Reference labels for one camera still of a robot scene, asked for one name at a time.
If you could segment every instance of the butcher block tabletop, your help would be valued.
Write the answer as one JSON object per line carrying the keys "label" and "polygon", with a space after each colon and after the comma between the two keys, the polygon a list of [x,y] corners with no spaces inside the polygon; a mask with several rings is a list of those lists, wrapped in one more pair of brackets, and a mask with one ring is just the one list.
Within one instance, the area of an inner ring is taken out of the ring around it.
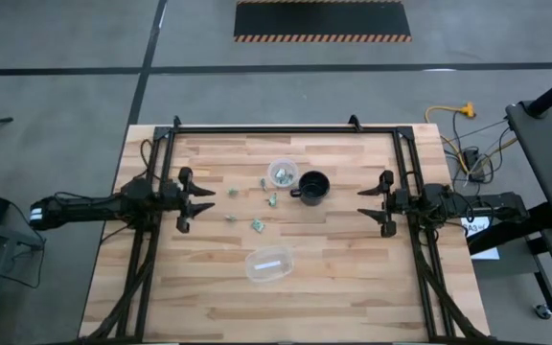
{"label": "butcher block tabletop", "polygon": [[[411,126],[425,183],[449,184],[437,126]],[[144,170],[140,144],[152,137],[154,128],[129,128],[116,191]],[[402,144],[408,153],[405,141]],[[320,205],[306,206],[299,198],[290,197],[289,189],[277,189],[269,182],[267,166],[277,158],[291,159],[300,173],[316,170],[329,177],[331,189]],[[157,160],[157,172],[161,161]],[[379,226],[356,211],[380,209],[382,196],[357,192],[376,187],[384,170],[394,172],[393,188],[399,187],[391,135],[178,134],[170,176],[175,178],[185,166],[193,169],[199,187],[216,192],[192,196],[192,202],[215,202],[216,206],[191,220],[189,234],[176,230],[177,212],[164,214],[144,341],[426,340],[405,218],[395,218],[397,235],[383,239]],[[260,185],[263,177],[267,192]],[[414,190],[412,178],[410,184]],[[230,196],[230,188],[240,192]],[[272,193],[278,195],[275,208],[267,203]],[[237,220],[228,221],[226,216]],[[251,227],[252,219],[265,224],[263,233]],[[111,221],[103,235],[122,226]],[[80,335],[94,331],[122,295],[132,243],[133,231],[124,230],[102,244]],[[290,248],[292,272],[272,283],[248,280],[246,256],[274,245]],[[488,334],[461,228],[440,229],[438,247],[448,293],[473,325]],[[444,334],[437,298],[432,297],[436,326],[439,334]],[[130,332],[138,301],[139,293],[130,312]]]}

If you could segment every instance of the yellow cable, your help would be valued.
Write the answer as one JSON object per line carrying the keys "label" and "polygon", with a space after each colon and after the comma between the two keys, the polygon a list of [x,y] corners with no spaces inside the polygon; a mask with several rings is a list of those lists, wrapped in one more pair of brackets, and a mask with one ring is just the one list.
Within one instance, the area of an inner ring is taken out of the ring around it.
{"label": "yellow cable", "polygon": [[[425,111],[425,121],[430,124],[430,120],[429,120],[429,113],[433,110],[447,110],[447,111],[455,111],[455,112],[458,112],[458,113],[462,113],[464,114],[465,116],[467,117],[474,117],[475,114],[473,113],[473,107],[472,107],[472,104],[471,103],[468,103],[466,106],[464,107],[461,107],[461,108],[456,108],[456,107],[452,107],[452,106],[442,106],[442,105],[435,105],[435,106],[430,106],[426,111]],[[455,152],[455,155],[457,156],[457,160],[459,161],[459,166],[461,167],[461,170],[464,171],[464,173],[466,174],[470,174],[470,171],[468,171],[468,168],[466,167],[466,163],[464,162],[464,158],[463,158],[463,155],[462,155],[462,152],[459,151],[459,149],[453,145],[452,141],[455,140],[455,138],[453,139],[448,139],[446,138],[444,135],[440,135],[440,137],[445,141],[446,144],[448,144],[452,149],[453,151]],[[489,161],[491,160],[491,157],[500,152],[501,150],[504,150],[506,148],[508,148],[509,146],[513,145],[518,139],[517,138],[513,138],[509,141],[507,141],[506,143],[504,143],[502,146],[500,146],[499,148],[497,149],[494,149],[491,153],[489,153],[487,155],[487,157],[485,157],[483,159],[483,162],[477,167],[475,168],[474,170],[475,171],[478,171],[478,170],[481,170],[483,169],[483,167],[485,165],[487,165],[487,163],[489,163]]]}
{"label": "yellow cable", "polygon": [[[441,106],[441,105],[436,105],[436,106],[430,106],[426,111],[425,111],[425,121],[428,123],[428,124],[431,124],[430,120],[429,120],[429,113],[432,111],[432,110],[448,110],[448,111],[456,111],[456,112],[459,112],[461,110],[461,108],[456,108],[456,107],[451,107],[451,106]],[[461,166],[461,169],[464,171],[464,173],[466,174],[469,174],[470,172],[468,171],[468,168],[466,167],[466,164],[464,163],[464,159],[463,157],[461,156],[461,152],[459,152],[459,149],[457,149],[457,147],[455,145],[452,144],[452,140],[449,140],[447,138],[444,137],[444,135],[440,135],[440,137],[445,141],[447,142],[447,144],[449,144],[452,149],[455,151],[455,155],[457,156],[458,160],[459,160],[459,165]]]}

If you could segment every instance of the black floor stripe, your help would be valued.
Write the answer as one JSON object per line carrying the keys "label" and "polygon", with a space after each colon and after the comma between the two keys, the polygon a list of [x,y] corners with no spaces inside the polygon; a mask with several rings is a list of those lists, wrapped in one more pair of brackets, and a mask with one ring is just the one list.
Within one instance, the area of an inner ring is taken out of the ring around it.
{"label": "black floor stripe", "polygon": [[221,65],[100,68],[28,68],[0,69],[0,76],[107,76],[140,75],[136,92],[144,94],[148,75],[240,74],[240,73],[330,73],[330,72],[407,72],[426,70],[516,71],[551,70],[552,62],[489,63],[384,63],[384,64],[291,64],[291,65]]}
{"label": "black floor stripe", "polygon": [[137,125],[140,118],[140,110],[142,108],[142,101],[144,100],[144,93],[146,92],[146,86],[149,83],[150,67],[152,66],[152,60],[154,58],[154,52],[157,48],[157,41],[159,40],[159,33],[161,32],[161,24],[163,22],[163,16],[165,15],[165,8],[168,5],[168,0],[159,0],[157,5],[157,11],[152,20],[152,27],[150,29],[149,44],[144,54],[144,62],[142,63],[142,72],[138,79],[138,84],[133,94],[133,102],[131,103],[131,109],[129,111],[129,117],[126,124]]}
{"label": "black floor stripe", "polygon": [[404,63],[152,67],[153,75],[206,75],[249,73],[409,72],[427,70],[516,71],[551,70],[552,62],[512,63]]}
{"label": "black floor stripe", "polygon": [[0,76],[102,76],[137,75],[141,67],[0,68]]}

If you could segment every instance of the clear plastic container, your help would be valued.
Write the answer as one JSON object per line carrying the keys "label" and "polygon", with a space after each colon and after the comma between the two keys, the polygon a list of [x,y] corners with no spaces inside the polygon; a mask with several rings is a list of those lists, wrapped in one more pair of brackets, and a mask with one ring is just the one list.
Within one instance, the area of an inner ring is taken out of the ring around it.
{"label": "clear plastic container", "polygon": [[[276,174],[280,169],[283,169],[286,173],[290,173],[293,175],[291,180],[288,180],[287,183],[279,183],[278,177],[276,177]],[[269,180],[272,181],[274,186],[279,188],[285,188],[290,187],[297,181],[299,178],[299,170],[297,169],[297,164],[293,162],[290,159],[286,158],[278,158],[275,161],[271,162],[269,164],[269,167],[267,167],[267,176],[269,176]]]}
{"label": "clear plastic container", "polygon": [[267,283],[283,278],[293,270],[293,255],[285,246],[271,246],[254,251],[246,257],[246,275],[255,283]]}

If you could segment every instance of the black floor mat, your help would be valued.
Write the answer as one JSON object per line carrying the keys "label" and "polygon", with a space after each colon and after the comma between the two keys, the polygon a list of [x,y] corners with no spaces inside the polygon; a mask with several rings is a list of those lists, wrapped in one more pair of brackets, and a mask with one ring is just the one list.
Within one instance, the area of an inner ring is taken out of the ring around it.
{"label": "black floor mat", "polygon": [[399,0],[242,0],[236,42],[409,42]]}

